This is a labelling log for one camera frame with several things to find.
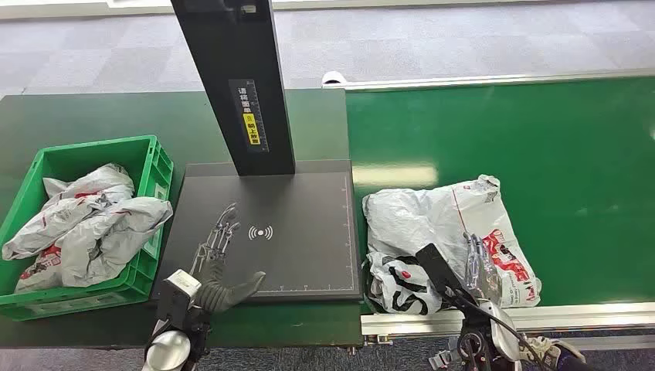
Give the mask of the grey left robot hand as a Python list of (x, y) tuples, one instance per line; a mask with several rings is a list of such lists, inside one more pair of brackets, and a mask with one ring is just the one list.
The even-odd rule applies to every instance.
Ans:
[(237, 216), (237, 204), (229, 204), (195, 253), (192, 276), (201, 283), (195, 304), (210, 313), (227, 311), (252, 297), (266, 279), (265, 272), (257, 271), (244, 283), (233, 286), (223, 283), (226, 253), (240, 228)]

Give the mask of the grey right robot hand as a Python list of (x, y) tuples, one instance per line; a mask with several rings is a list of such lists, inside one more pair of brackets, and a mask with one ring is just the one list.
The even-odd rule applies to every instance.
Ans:
[(463, 238), (467, 245), (465, 288), (478, 302), (484, 299), (500, 305), (502, 281), (488, 249), (474, 233), (464, 232)]

